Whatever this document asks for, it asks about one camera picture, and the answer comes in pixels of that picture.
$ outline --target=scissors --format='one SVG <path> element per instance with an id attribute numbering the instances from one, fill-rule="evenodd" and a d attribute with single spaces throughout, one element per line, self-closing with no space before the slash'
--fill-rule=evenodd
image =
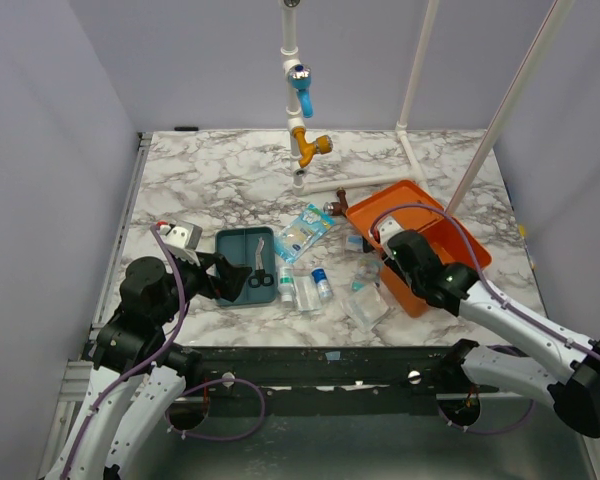
<path id="1" fill-rule="evenodd" d="M 262 264 L 262 249 L 264 248 L 264 239 L 260 237 L 258 247 L 256 248 L 256 271 L 249 277 L 249 286 L 251 288 L 270 287 L 273 285 L 273 275 L 264 271 Z"/>

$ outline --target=teal tray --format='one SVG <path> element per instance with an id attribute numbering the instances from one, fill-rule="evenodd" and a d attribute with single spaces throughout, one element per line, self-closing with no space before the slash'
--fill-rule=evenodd
<path id="1" fill-rule="evenodd" d="M 222 307 L 257 305 L 270 303 L 276 299 L 278 295 L 278 278 L 276 275 L 276 255 L 273 249 L 273 230 L 271 228 L 254 227 L 220 230 L 216 233 L 216 252 L 227 257 L 227 260 L 234 265 L 249 265 L 255 272 L 255 254 L 260 237 L 264 239 L 262 263 L 265 271 L 273 275 L 273 285 L 251 288 L 247 282 L 235 302 L 217 300 L 218 305 Z"/>

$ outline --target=yellow tap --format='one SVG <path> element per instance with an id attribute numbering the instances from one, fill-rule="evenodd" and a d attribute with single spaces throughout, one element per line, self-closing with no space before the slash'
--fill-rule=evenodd
<path id="1" fill-rule="evenodd" d="M 298 162 L 300 168 L 305 168 L 309 165 L 316 153 L 329 153 L 333 150 L 333 143 L 328 135 L 316 138 L 313 143 L 307 143 L 307 140 L 304 138 L 306 131 L 304 127 L 296 127 L 291 131 L 293 138 L 298 142 L 298 149 L 302 154 L 302 159 Z"/>

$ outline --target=white marble surface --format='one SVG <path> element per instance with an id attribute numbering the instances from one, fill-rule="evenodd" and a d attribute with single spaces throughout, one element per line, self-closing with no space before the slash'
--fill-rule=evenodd
<path id="1" fill-rule="evenodd" d="M 322 132 L 310 132 L 309 137 Z M 334 153 L 316 157 L 311 180 L 333 180 L 394 172 L 405 165 L 394 132 L 327 132 Z M 459 182 L 482 132 L 414 132 L 409 138 L 429 179 L 432 195 L 445 204 Z M 287 225 L 308 202 L 335 200 L 332 193 L 297 198 L 291 193 L 288 135 L 284 131 L 217 131 L 157 133 L 152 140 L 142 184 L 124 245 L 109 317 L 119 301 L 117 288 L 124 268 L 143 255 L 160 256 L 148 226 L 158 220 L 189 218 L 204 228 L 198 247 L 212 251 L 222 228 Z M 382 187 L 348 192 L 353 205 Z M 535 281 L 517 231 L 493 154 L 480 171 L 458 217 L 493 256 L 488 278 L 513 298 L 542 311 Z M 344 255 L 342 237 L 353 228 L 343 219 L 301 258 L 320 262 L 336 300 L 320 312 L 300 314 L 272 304 L 220 308 L 196 297 L 177 338 L 183 345 L 235 346 L 380 346 L 450 345 L 460 338 L 497 343 L 497 336 L 444 311 L 413 319 L 383 288 L 392 313 L 371 332 L 358 329 L 344 315 L 338 299 L 350 293 L 357 256 Z"/>

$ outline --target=white bottle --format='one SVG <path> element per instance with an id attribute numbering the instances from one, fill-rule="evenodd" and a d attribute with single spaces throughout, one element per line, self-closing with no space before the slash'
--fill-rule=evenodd
<path id="1" fill-rule="evenodd" d="M 282 305 L 285 307 L 293 306 L 293 267 L 282 265 L 278 269 L 278 291 L 282 297 Z"/>

